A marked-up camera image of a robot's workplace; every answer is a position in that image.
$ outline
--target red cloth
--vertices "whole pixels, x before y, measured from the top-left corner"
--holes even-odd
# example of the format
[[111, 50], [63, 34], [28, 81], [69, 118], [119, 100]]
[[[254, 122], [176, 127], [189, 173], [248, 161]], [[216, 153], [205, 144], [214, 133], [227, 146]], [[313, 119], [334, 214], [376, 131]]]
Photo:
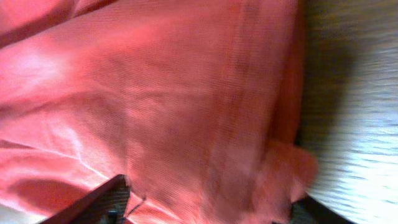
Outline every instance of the red cloth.
[[0, 203], [52, 215], [116, 174], [132, 223], [285, 223], [297, 0], [0, 2]]

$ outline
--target wooden table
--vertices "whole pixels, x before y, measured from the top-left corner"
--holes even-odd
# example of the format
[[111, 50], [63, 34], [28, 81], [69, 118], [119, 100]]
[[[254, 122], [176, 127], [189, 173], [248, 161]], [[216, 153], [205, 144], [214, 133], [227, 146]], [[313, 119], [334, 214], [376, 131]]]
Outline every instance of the wooden table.
[[308, 0], [306, 18], [310, 195], [356, 223], [398, 223], [398, 1]]

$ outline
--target garment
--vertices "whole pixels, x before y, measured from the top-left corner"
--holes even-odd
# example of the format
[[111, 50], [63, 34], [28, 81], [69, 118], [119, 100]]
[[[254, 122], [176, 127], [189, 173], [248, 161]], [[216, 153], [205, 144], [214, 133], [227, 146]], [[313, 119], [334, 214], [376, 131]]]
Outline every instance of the garment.
[[116, 174], [131, 223], [286, 223], [316, 160], [296, 0], [0, 2], [0, 203], [50, 216]]

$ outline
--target wooden surface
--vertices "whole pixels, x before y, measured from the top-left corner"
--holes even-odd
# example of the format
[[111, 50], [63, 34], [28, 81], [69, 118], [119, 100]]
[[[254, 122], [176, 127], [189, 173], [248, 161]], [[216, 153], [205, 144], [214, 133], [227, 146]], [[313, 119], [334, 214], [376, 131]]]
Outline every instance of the wooden surface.
[[398, 1], [307, 1], [310, 195], [356, 223], [398, 223]]

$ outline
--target red fabric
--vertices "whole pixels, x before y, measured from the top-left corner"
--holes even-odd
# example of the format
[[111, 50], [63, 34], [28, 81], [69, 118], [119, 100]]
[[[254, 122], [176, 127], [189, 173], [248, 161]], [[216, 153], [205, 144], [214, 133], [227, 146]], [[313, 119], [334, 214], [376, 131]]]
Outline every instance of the red fabric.
[[132, 223], [286, 223], [296, 0], [0, 2], [0, 203], [52, 215], [116, 174]]

